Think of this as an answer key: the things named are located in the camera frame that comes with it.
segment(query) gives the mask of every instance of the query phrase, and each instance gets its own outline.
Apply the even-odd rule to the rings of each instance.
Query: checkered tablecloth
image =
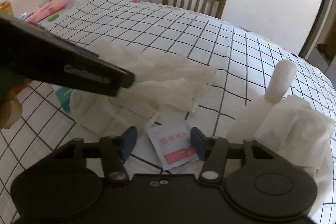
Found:
[[[265,93],[275,65],[283,59],[295,62],[298,70],[286,96],[296,94],[314,109],[336,119],[336,92],[320,70],[263,37],[225,21],[151,3],[83,0],[63,11],[57,20],[43,21],[42,25],[80,47],[104,39],[146,52],[181,54],[218,68],[215,84],[200,99],[196,112],[167,107],[156,124],[182,117],[207,136],[225,137],[246,102]],[[19,217],[9,194],[19,173],[72,138],[97,141],[62,110],[51,85],[33,81],[18,98],[23,106],[22,117],[0,134],[0,224],[10,224]],[[335,133],[330,145],[336,159]],[[99,160],[88,159],[88,167],[102,176]],[[183,173],[198,176],[201,167],[202,162],[196,161]],[[147,136],[138,140],[125,168],[130,175],[165,173]],[[336,185],[314,216],[316,223],[335,223],[335,188]]]

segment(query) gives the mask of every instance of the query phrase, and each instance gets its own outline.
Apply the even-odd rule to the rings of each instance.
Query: white packet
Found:
[[[185,120],[174,120],[147,130],[164,170],[198,158],[190,143],[191,127]]]

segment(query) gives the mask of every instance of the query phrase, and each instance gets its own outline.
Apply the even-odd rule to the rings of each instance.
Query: crumpled gauze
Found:
[[[318,195],[310,216],[322,205],[332,187],[329,141],[334,128],[334,120],[312,109],[304,99],[289,95],[270,110],[254,135],[254,139],[313,177]]]
[[[136,77],[135,84],[121,88],[117,97],[72,92],[71,116],[98,137],[119,136],[130,126],[144,134],[166,105],[194,112],[197,98],[211,87],[216,74],[216,68],[175,54],[141,52],[105,41],[95,41],[87,49]]]

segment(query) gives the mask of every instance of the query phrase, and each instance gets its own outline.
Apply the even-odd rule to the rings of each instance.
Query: round black disc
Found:
[[[54,221],[88,209],[102,188],[101,179],[86,168],[75,174],[22,173],[13,181],[11,197],[20,214]]]
[[[283,170],[265,163],[259,168],[243,167],[228,177],[225,192],[243,211],[257,217],[274,220],[300,216],[313,205],[316,184],[295,167]]]

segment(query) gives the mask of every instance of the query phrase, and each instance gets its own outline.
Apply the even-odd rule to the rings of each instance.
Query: silver screw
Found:
[[[110,178],[112,180],[123,180],[127,177],[127,175],[124,172],[112,172],[110,174]]]
[[[206,180],[213,180],[213,179],[217,179],[219,175],[215,171],[205,171],[202,173],[202,177]]]
[[[162,184],[162,185],[166,185],[166,184],[169,183],[169,180],[162,179],[162,180],[160,180],[159,182],[160,182],[160,184]]]
[[[160,183],[158,183],[157,181],[151,181],[151,182],[149,182],[149,185],[156,187],[156,186],[159,186]]]

